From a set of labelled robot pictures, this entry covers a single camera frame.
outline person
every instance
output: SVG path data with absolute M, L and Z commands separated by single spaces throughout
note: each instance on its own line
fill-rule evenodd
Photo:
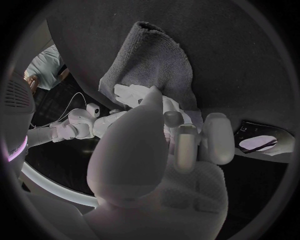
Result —
M 25 71 L 25 80 L 34 94 L 37 88 L 50 90 L 63 81 L 70 73 L 66 68 L 60 75 L 64 61 L 54 45 L 37 55 Z

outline purple light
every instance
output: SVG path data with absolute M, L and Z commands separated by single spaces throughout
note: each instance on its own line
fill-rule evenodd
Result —
M 17 156 L 20 155 L 20 153 L 23 152 L 23 150 L 25 149 L 26 145 L 27 145 L 27 136 L 25 137 L 24 142 L 22 143 L 21 147 L 19 147 L 19 149 L 14 152 L 12 155 L 8 156 L 8 161 L 10 162 L 11 160 L 14 160 Z

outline small white camera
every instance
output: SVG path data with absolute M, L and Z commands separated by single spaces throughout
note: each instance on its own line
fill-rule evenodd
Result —
M 86 105 L 86 110 L 94 118 L 98 118 L 100 116 L 100 107 L 94 103 Z

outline speaker grille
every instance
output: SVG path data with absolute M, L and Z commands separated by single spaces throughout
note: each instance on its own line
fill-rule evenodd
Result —
M 16 81 L 10 80 L 5 94 L 5 106 L 27 108 L 30 106 L 28 91 Z

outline wire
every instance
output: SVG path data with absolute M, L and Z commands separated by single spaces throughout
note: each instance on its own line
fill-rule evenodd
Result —
M 87 107 L 87 101 L 86 101 L 85 96 L 84 96 L 81 92 L 77 92 L 77 93 L 75 93 L 75 94 L 73 95 L 73 97 L 71 98 L 69 104 L 66 106 L 64 112 L 62 113 L 62 115 L 60 115 L 60 117 L 59 117 L 56 121 L 51 122 L 51 123 L 48 123 L 48 124 L 43 125 L 43 126 L 34 126 L 32 123 L 30 123 L 30 125 L 31 125 L 33 128 L 35 128 L 35 129 L 38 129 L 38 128 L 44 128 L 44 127 L 47 127 L 47 126 L 49 126 L 49 125 L 51 125 L 51 124 L 57 123 L 58 121 L 64 119 L 64 118 L 65 118 L 66 116 L 68 116 L 71 112 L 73 112 L 74 110 L 77 110 L 77 109 L 78 109 L 78 108 L 75 108 L 75 109 L 69 111 L 65 116 L 63 116 L 63 115 L 65 114 L 65 112 L 67 111 L 68 107 L 70 106 L 70 104 L 71 104 L 73 98 L 74 98 L 77 94 L 81 94 L 81 96 L 83 97 L 84 103 L 85 103 L 85 108 L 86 108 L 86 107 Z

